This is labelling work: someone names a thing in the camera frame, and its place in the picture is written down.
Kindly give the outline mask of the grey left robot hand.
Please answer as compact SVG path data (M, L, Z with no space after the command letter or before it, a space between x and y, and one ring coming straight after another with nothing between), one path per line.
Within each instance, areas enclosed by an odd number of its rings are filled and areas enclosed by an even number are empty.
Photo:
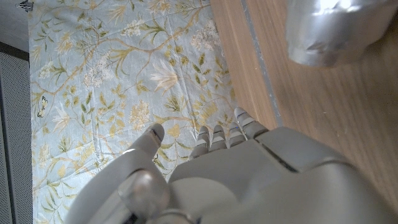
M293 129L268 130L242 108L229 134L201 128L165 179L165 131L150 126L73 201L67 223L396 223L397 213L347 158Z

